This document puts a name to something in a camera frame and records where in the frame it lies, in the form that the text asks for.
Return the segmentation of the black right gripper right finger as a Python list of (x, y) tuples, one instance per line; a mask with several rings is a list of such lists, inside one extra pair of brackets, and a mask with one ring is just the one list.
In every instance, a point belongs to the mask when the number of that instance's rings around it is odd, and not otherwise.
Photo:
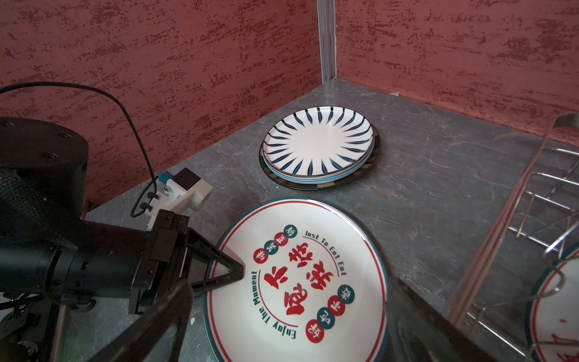
[(390, 277), (386, 315), (395, 361), (493, 361), (398, 278)]

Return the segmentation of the white red rimmed plate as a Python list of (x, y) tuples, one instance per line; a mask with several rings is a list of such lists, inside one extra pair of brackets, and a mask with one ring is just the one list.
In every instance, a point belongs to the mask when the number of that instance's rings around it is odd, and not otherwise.
[(253, 208), (219, 249), (241, 280), (203, 301), (218, 361), (379, 361), (388, 348), (388, 272), (362, 224), (307, 198)]

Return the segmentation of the white blue striped plate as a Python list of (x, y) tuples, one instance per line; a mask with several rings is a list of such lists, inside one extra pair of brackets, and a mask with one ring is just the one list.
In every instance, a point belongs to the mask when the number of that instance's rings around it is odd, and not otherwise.
[(282, 118), (262, 141), (264, 156), (287, 176), (327, 176), (359, 164), (378, 132), (361, 113), (340, 106), (307, 108)]

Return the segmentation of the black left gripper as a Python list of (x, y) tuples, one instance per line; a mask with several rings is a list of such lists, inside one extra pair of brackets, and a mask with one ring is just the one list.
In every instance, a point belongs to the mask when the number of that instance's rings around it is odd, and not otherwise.
[[(191, 283), (235, 283), (244, 277), (244, 265), (188, 227), (189, 218), (159, 211), (131, 285), (128, 313), (142, 315), (179, 281), (179, 269)], [(226, 273), (211, 277), (213, 267)]]

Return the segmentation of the white sunburst pattern plate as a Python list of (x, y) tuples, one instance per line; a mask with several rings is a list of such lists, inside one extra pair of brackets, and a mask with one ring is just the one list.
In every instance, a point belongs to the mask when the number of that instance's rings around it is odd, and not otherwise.
[(532, 361), (578, 360), (578, 246), (548, 267), (532, 290), (539, 298), (526, 309)]

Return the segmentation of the brown rimmed cream plate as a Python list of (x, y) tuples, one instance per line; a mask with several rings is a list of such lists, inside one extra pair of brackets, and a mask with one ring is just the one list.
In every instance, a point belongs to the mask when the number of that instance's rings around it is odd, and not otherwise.
[(282, 179), (280, 176), (275, 175), (266, 165), (266, 162), (262, 157), (262, 151), (259, 151), (259, 165), (264, 174), (277, 185), (288, 189), (310, 192), (341, 187), (365, 177), (369, 172), (371, 172), (374, 166), (378, 164), (378, 161), (380, 159), (380, 153), (381, 153), (381, 137), (378, 134), (375, 138), (374, 150), (372, 151), (366, 162), (359, 169), (341, 179), (322, 183), (300, 184)]

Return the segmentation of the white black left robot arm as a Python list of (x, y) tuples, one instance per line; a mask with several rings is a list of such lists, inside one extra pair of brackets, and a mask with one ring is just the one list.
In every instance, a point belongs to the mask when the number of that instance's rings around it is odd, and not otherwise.
[(161, 208), (150, 231), (83, 219), (88, 145), (70, 129), (1, 120), (1, 359), (47, 361), (58, 309), (126, 299), (137, 320), (96, 361), (179, 358), (193, 301), (244, 267)]

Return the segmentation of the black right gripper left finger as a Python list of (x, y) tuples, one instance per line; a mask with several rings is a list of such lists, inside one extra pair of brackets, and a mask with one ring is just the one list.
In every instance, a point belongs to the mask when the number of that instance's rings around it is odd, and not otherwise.
[(191, 285), (179, 282), (91, 360), (178, 361), (193, 300)]

